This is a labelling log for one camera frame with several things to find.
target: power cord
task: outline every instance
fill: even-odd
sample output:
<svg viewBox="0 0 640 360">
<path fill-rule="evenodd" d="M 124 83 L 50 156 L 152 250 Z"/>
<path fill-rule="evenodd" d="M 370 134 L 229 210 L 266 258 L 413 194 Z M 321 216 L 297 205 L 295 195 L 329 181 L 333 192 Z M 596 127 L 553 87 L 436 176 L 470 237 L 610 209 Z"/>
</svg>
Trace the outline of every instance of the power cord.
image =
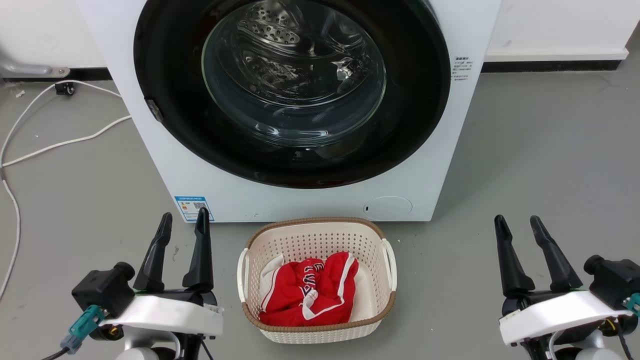
<svg viewBox="0 0 640 360">
<path fill-rule="evenodd" d="M 78 81 L 78 80 L 64 80 L 64 81 L 59 81 L 55 84 L 52 84 L 51 86 L 48 86 L 46 89 L 42 90 L 42 92 L 40 92 L 38 94 L 38 96 L 36 96 L 30 103 L 29 106 L 27 106 L 26 109 L 24 109 L 24 111 L 22 112 L 22 114 L 20 114 L 20 116 L 18 117 L 18 120 L 15 121 L 15 123 L 13 124 L 13 127 L 11 128 L 11 130 L 9 131 L 8 135 L 6 136 L 6 139 L 4 140 L 4 144 L 2 146 L 2 148 L 0 149 L 0 179 L 2 180 L 3 184 L 4 184 L 4 188 L 6 189 L 6 192 L 9 194 L 9 197 L 11 198 L 11 200 L 13 201 L 13 207 L 15 208 L 15 217 L 16 217 L 16 230 L 15 230 L 15 247 L 13 249 L 13 256 L 11 258 L 11 262 L 9 263 L 9 269 L 7 270 L 6 276 L 4 277 L 4 281 L 2 284 L 2 288 L 0 288 L 0 300 L 2 300 L 2 297 L 4 296 L 4 291 L 6 290 L 6 287 L 9 283 L 9 278 L 11 277 L 11 273 L 13 272 L 13 266 L 15 265 L 15 260 L 18 257 L 18 249 L 20 247 L 20 208 L 18 207 L 18 202 L 15 200 L 15 197 L 13 196 L 13 193 L 11 192 L 11 189 L 9 188 L 9 184 L 7 184 L 6 182 L 6 176 L 4 173 L 4 168 L 9 166 L 9 165 L 13 165 L 16 164 L 20 161 L 32 158 L 33 156 L 36 156 L 38 154 L 41 154 L 45 151 L 49 151 L 51 149 L 55 149 L 57 147 L 60 147 L 62 145 L 67 145 L 70 143 L 74 143 L 74 142 L 81 142 L 81 141 L 85 141 L 85 140 L 89 140 L 92 138 L 95 138 L 97 136 L 99 136 L 100 134 L 102 134 L 103 132 L 107 131 L 108 129 L 110 129 L 111 127 L 115 126 L 116 124 L 119 124 L 125 120 L 131 119 L 131 116 L 126 116 L 126 117 L 122 117 L 112 123 L 110 123 L 109 125 L 107 125 L 104 129 L 98 131 L 97 133 L 91 135 L 91 136 L 86 136 L 84 138 L 79 138 L 79 139 L 75 139 L 75 140 L 69 140 L 66 142 L 61 142 L 61 143 L 57 143 L 55 145 L 51 145 L 48 146 L 42 150 L 38 150 L 36 152 L 32 152 L 31 154 L 25 155 L 21 158 L 17 158 L 16 160 L 12 160 L 9 161 L 7 163 L 4 163 L 4 151 L 6 150 L 6 146 L 9 144 L 9 141 L 11 140 L 12 134 L 15 131 L 16 127 L 18 126 L 18 124 L 20 123 L 20 121 L 22 120 L 22 118 L 24 117 L 24 114 L 27 113 L 27 111 L 29 111 L 29 109 L 32 107 L 32 105 L 47 91 L 51 90 L 52 88 L 54 88 L 56 85 L 58 84 L 63 84 L 63 83 L 77 83 L 77 84 L 83 84 L 86 86 L 89 86 L 91 88 L 97 89 L 97 90 L 101 90 L 104 92 L 107 92 L 111 95 L 115 95 L 117 97 L 122 97 L 120 96 L 120 94 L 113 92 L 111 90 L 107 90 L 105 88 L 101 88 L 99 86 L 95 86 L 89 83 L 85 83 L 84 81 Z M 45 358 L 44 360 L 53 360 L 56 359 L 60 356 L 62 356 L 63 354 L 65 354 L 66 352 L 59 354 L 56 357 L 52 357 L 55 356 L 56 354 Z"/>
<path fill-rule="evenodd" d="M 211 353 L 209 352 L 209 349 L 207 348 L 207 344 L 205 344 L 204 341 L 201 342 L 200 344 L 204 348 L 204 351 L 207 353 L 207 356 L 209 356 L 209 360 L 213 360 L 213 356 L 211 356 Z"/>
<path fill-rule="evenodd" d="M 55 359 L 61 357 L 62 355 L 66 354 L 68 351 L 69 351 L 69 348 L 67 348 L 67 347 L 62 348 L 62 350 L 60 350 L 59 352 L 57 352 L 57 353 L 55 353 L 53 355 L 49 355 L 49 356 L 45 357 L 42 360 L 55 360 Z"/>
<path fill-rule="evenodd" d="M 614 328 L 617 330 L 616 332 L 618 333 L 618 337 L 620 338 L 620 345 L 622 346 L 622 351 L 625 352 L 625 355 L 628 360 L 634 360 L 634 358 L 631 356 L 631 351 L 629 351 L 629 346 L 627 346 L 627 342 L 625 341 L 625 337 L 622 334 L 623 330 L 622 330 L 622 326 L 620 325 L 620 322 L 618 321 L 618 318 L 616 318 L 613 321 L 616 323 L 616 326 L 614 326 Z"/>
</svg>

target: white wall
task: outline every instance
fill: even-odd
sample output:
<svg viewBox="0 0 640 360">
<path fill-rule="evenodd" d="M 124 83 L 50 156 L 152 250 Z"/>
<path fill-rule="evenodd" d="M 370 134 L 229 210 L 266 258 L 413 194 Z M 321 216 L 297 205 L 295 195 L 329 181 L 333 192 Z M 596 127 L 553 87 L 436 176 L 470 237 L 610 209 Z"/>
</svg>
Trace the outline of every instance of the white wall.
<svg viewBox="0 0 640 360">
<path fill-rule="evenodd" d="M 624 59 L 640 20 L 640 0 L 503 1 L 488 61 Z M 0 45 L 27 63 L 105 66 L 74 0 L 0 0 Z"/>
<path fill-rule="evenodd" d="M 487 61 L 619 60 L 640 0 L 503 0 Z"/>
</svg>

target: basket handle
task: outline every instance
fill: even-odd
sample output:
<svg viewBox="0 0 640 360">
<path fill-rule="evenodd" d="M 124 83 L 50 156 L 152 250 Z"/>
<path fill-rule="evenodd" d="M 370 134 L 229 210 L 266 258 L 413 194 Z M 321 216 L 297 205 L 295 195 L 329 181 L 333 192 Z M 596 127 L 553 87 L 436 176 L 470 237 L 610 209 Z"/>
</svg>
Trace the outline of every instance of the basket handle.
<svg viewBox="0 0 640 360">
<path fill-rule="evenodd" d="M 236 279 L 238 281 L 238 296 L 240 297 L 240 302 L 246 302 L 247 296 L 246 289 L 244 288 L 244 283 L 247 280 L 245 279 L 245 277 L 249 274 L 249 262 L 246 261 L 248 251 L 249 249 L 244 248 L 244 250 L 242 250 L 242 253 L 240 254 L 240 258 L 238 259 Z"/>
<path fill-rule="evenodd" d="M 387 239 L 382 239 L 382 244 L 384 244 L 384 249 L 387 253 L 387 255 L 385 256 L 385 265 L 387 266 L 387 279 L 389 281 L 389 284 L 391 284 L 391 291 L 395 291 L 398 283 L 396 255 L 394 254 L 394 250 Z"/>
</svg>

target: laundry basket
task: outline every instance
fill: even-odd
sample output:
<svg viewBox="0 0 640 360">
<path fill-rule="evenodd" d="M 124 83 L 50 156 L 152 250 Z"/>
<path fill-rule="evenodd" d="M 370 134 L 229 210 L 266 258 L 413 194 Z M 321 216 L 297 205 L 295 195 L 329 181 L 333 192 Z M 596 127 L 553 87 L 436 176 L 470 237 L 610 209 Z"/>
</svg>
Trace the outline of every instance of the laundry basket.
<svg viewBox="0 0 640 360">
<path fill-rule="evenodd" d="M 284 261 L 326 259 L 348 251 L 360 266 L 351 321 L 337 325 L 283 327 L 259 320 L 260 272 L 273 258 Z M 319 344 L 367 336 L 389 314 L 396 299 L 396 258 L 382 230 L 361 218 L 306 218 L 269 224 L 242 251 L 237 269 L 238 295 L 244 314 L 271 341 Z"/>
</svg>

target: brown basket rim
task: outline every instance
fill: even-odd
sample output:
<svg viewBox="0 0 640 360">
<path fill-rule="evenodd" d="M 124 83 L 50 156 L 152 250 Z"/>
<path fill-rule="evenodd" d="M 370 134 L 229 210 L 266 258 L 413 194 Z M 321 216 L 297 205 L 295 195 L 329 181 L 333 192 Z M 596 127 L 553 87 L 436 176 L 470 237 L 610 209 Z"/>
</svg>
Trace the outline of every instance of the brown basket rim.
<svg viewBox="0 0 640 360">
<path fill-rule="evenodd" d="M 286 220 L 281 222 L 274 222 L 272 224 L 265 225 L 261 227 L 252 237 L 249 239 L 249 242 L 246 244 L 246 248 L 250 249 L 253 241 L 265 233 L 268 230 L 276 229 L 277 227 L 291 226 L 291 225 L 301 225 L 301 224 L 314 224 L 314 223 L 326 223 L 326 222 L 355 222 L 358 224 L 366 225 L 373 229 L 373 231 L 378 234 L 381 239 L 386 238 L 385 234 L 382 230 L 374 223 L 363 219 L 363 218 L 354 218 L 354 217 L 319 217 L 319 218 L 301 218 L 296 220 Z M 335 325 L 322 325 L 322 326 L 271 326 L 266 325 L 260 322 L 260 320 L 256 319 L 249 311 L 249 305 L 246 302 L 242 303 L 242 309 L 244 311 L 244 315 L 247 320 L 256 326 L 258 329 L 268 332 L 319 332 L 319 331 L 334 331 L 334 330 L 344 330 L 344 329 L 352 329 L 354 327 L 361 327 L 366 325 L 374 324 L 386 317 L 391 309 L 393 308 L 396 302 L 396 292 L 391 291 L 389 295 L 389 301 L 387 302 L 387 306 L 372 318 L 368 318 L 365 320 L 360 320 L 357 322 L 348 322 L 348 323 L 339 323 Z"/>
</svg>

